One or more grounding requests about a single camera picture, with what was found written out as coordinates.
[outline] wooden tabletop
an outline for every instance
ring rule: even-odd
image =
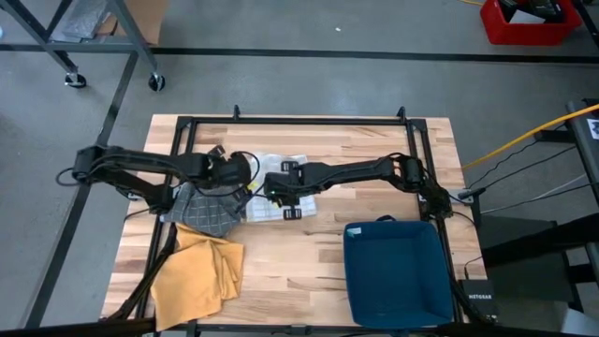
[[[153,116],[144,151],[170,152],[177,117]],[[427,118],[427,123],[439,184],[445,188],[463,187],[449,120]],[[422,157],[417,132],[416,139]],[[401,126],[200,125],[194,152],[206,153],[217,144],[228,153],[306,154],[310,161],[332,165],[372,160],[393,152],[409,154],[406,131]],[[155,174],[139,176],[152,183],[164,180]],[[388,183],[372,181],[337,185],[315,197],[316,216],[241,224],[232,230],[227,238],[245,245],[241,296],[226,301],[221,313],[199,320],[200,324],[356,325],[345,290],[343,228],[385,214],[416,220],[416,196]],[[132,202],[128,212],[146,207],[144,202]],[[454,211],[472,216],[469,208],[461,205],[454,205]],[[103,316],[112,314],[141,280],[154,219],[153,215],[143,214],[124,224]],[[476,231],[471,222],[458,215],[446,219],[446,228],[454,270],[462,279],[464,264],[480,256]],[[482,259],[470,263],[468,272],[471,278],[487,277]],[[146,312],[153,315],[152,301]]]

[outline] yellow cable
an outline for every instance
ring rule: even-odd
[[[477,6],[483,6],[484,5],[483,3],[479,3],[479,2],[476,2],[476,1],[470,1],[470,0],[459,0],[459,1],[461,1],[464,4],[470,4],[470,5],[477,5]]]
[[[502,153],[503,151],[511,148],[512,146],[518,144],[519,142],[527,139],[528,137],[534,135],[535,133],[537,133],[537,132],[539,132],[541,130],[544,130],[544,129],[548,128],[548,127],[552,127],[552,126],[554,126],[557,123],[561,123],[563,121],[566,121],[566,120],[569,120],[569,119],[572,119],[572,118],[576,118],[576,117],[581,116],[581,115],[583,115],[585,113],[593,112],[595,110],[599,110],[599,104],[593,105],[593,106],[585,108],[583,110],[578,110],[576,112],[569,113],[569,114],[564,115],[564,116],[562,116],[562,117],[560,117],[558,119],[554,119],[551,122],[545,123],[545,124],[543,124],[541,126],[538,126],[538,127],[534,128],[534,129],[532,129],[531,131],[529,131],[529,132],[525,133],[524,135],[522,135],[522,136],[520,136],[520,137],[518,137],[518,138],[516,138],[516,139],[514,139],[514,140],[512,140],[510,142],[508,142],[506,145],[500,147],[499,149],[493,151],[492,153],[487,154],[485,156],[482,156],[482,157],[476,159],[474,162],[472,162],[472,163],[470,163],[468,165],[464,165],[461,168],[462,169],[468,169],[468,168],[471,168],[471,167],[473,167],[475,165],[478,165],[478,164],[484,162],[485,160],[487,160],[487,159],[495,156],[496,154]]]

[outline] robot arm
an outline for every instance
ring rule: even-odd
[[[279,206],[291,206],[284,216],[301,217],[295,209],[300,198],[321,193],[340,183],[382,180],[406,193],[418,193],[428,201],[428,213],[451,216],[451,201],[447,191],[425,175],[422,162],[404,154],[390,154],[376,160],[330,166],[324,163],[284,162],[282,171],[267,173],[264,182],[266,198]]]
[[[78,151],[72,176],[79,183],[108,183],[123,194],[132,193],[144,198],[150,212],[168,212],[174,203],[173,188],[148,183],[129,170],[171,174],[182,182],[193,183],[202,189],[245,186],[252,182],[250,165],[243,152],[225,159],[221,146],[208,154],[163,155],[130,151],[120,147],[91,146]],[[406,193],[418,193],[427,200],[428,213],[434,216],[451,215],[447,191],[431,179],[422,162],[404,154],[389,154],[376,160],[330,166],[325,163],[282,163],[284,173],[267,173],[264,181],[266,198],[285,210],[285,219],[301,218],[300,198],[318,194],[340,183],[383,180]]]

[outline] gray floor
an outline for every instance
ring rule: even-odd
[[[58,1],[24,3],[47,23]],[[599,20],[599,8],[590,11]],[[478,8],[445,1],[177,0],[165,18],[162,45],[361,51],[597,54],[584,29],[556,48],[491,46]],[[5,37],[30,40],[0,11]],[[47,265],[74,190],[53,177],[90,145],[104,120],[125,55],[74,54],[90,86],[62,85],[63,71],[43,53],[0,53],[0,329],[22,325]],[[140,149],[154,113],[390,115],[451,118],[460,159],[469,162],[564,113],[568,100],[596,96],[599,68],[378,60],[160,56],[167,88],[152,93],[139,63],[111,144]],[[506,163],[508,172],[562,149],[537,145]],[[465,172],[473,181],[491,163]],[[534,197],[583,172],[574,152],[496,185],[485,209]],[[127,202],[98,185],[80,221],[45,325],[98,318],[123,226]],[[502,212],[560,222],[596,212],[580,190]],[[576,262],[584,255],[572,254]],[[590,315],[599,317],[599,291],[580,288]],[[559,328],[559,315],[539,303],[503,303],[514,325]]]

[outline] blue storage basket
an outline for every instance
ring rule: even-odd
[[[395,220],[390,216],[381,219]],[[343,254],[356,323],[372,329],[402,330],[452,321],[447,265],[432,224],[349,224],[343,233]]]

